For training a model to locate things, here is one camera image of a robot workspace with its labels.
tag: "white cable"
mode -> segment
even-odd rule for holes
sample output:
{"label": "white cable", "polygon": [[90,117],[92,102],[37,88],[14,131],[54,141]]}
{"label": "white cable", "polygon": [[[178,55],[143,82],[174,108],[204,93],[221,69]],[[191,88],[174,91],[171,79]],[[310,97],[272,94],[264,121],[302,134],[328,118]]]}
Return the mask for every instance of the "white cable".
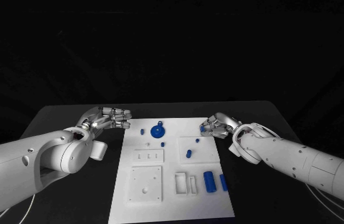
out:
{"label": "white cable", "polygon": [[305,185],[306,185],[306,187],[308,187],[310,193],[313,194],[315,198],[318,199],[318,201],[319,201],[320,204],[323,205],[323,207],[328,209],[328,211],[329,211],[329,212],[342,220],[342,222],[344,222],[344,219],[335,214],[335,212],[328,208],[328,206],[326,206],[326,205],[323,204],[323,202],[319,200],[319,198],[316,197],[316,195],[315,195],[313,191],[310,190],[310,188],[309,188],[309,186],[308,186],[306,183],[305,183]]}
{"label": "white cable", "polygon": [[315,189],[316,189],[316,191],[319,192],[319,194],[322,195],[322,197],[323,197],[338,208],[341,208],[341,209],[344,210],[344,207],[341,207],[339,204],[336,204],[336,203],[322,194],[322,192],[319,191],[319,189],[318,189],[318,188],[315,188]]}
{"label": "white cable", "polygon": [[[31,203],[33,203],[34,195],[35,195],[35,194],[33,194],[33,197],[31,197],[31,200],[30,200],[30,206],[31,206]],[[27,212],[25,212],[25,214],[24,214],[24,216],[23,216],[23,219],[21,219],[21,221],[20,221],[18,224],[21,224],[21,222],[23,222],[23,220],[24,220],[24,218],[25,218],[25,215],[27,215],[27,213],[28,213],[28,211],[30,211],[30,206],[28,206]]]}
{"label": "white cable", "polygon": [[4,210],[4,212],[1,213],[0,217],[5,214],[5,212],[8,211],[8,208]]}

